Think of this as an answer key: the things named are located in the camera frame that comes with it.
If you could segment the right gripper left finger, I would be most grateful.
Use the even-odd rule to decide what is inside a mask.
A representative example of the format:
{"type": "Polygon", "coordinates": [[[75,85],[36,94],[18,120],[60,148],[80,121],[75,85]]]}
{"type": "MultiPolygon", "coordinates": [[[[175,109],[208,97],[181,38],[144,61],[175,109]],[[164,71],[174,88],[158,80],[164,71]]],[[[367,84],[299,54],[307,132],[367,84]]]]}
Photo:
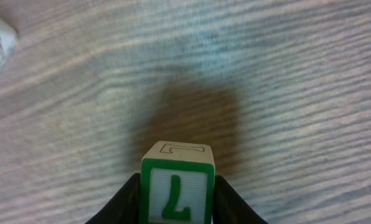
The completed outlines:
{"type": "Polygon", "coordinates": [[[139,224],[140,173],[133,174],[85,224],[139,224]]]}

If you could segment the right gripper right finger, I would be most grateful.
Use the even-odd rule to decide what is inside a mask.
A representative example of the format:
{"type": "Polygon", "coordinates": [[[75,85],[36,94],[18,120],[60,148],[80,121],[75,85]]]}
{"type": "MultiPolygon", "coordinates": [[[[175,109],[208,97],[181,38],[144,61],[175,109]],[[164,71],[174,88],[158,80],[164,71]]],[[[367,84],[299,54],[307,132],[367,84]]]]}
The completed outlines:
{"type": "Polygon", "coordinates": [[[215,176],[213,195],[214,224],[268,224],[232,188],[227,180],[215,176]]]}

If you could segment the green L wooden block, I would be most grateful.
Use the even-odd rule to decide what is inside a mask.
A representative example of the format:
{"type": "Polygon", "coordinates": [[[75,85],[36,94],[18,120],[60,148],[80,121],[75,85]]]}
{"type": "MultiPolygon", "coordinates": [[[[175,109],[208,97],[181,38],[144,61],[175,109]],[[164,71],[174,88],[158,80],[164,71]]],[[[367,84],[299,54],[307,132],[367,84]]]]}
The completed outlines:
{"type": "Polygon", "coordinates": [[[215,171],[209,145],[156,142],[141,162],[139,222],[210,224],[215,171]]]}

